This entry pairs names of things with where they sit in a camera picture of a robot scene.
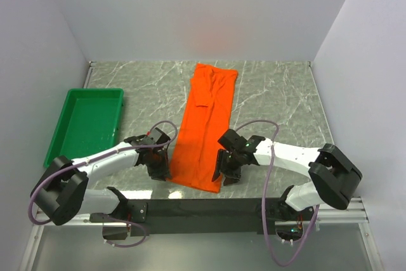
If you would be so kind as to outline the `orange t-shirt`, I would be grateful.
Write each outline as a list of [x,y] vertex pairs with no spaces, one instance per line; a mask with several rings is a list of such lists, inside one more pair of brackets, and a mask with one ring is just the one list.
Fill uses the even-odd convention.
[[221,135],[229,128],[238,72],[198,63],[170,161],[171,181],[218,193],[213,179]]

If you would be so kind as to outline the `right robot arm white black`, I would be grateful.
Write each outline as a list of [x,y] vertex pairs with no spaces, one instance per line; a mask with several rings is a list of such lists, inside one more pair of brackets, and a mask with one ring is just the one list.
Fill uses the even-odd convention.
[[309,178],[302,185],[287,187],[281,197],[265,201],[270,220],[291,221],[310,207],[326,204],[345,210],[362,180],[360,170],[333,144],[306,148],[253,135],[249,139],[228,129],[218,140],[212,180],[224,177],[224,185],[238,183],[245,165],[276,166]]

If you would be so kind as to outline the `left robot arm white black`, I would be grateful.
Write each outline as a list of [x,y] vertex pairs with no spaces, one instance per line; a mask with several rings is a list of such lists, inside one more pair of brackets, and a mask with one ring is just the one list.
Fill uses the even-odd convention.
[[95,190],[93,186],[106,176],[139,165],[146,166],[151,179],[166,181],[171,177],[167,154],[170,143],[165,132],[154,128],[88,157],[56,157],[33,188],[30,203],[55,225],[81,214],[99,214],[112,221],[144,221],[144,206],[132,207],[115,187]]

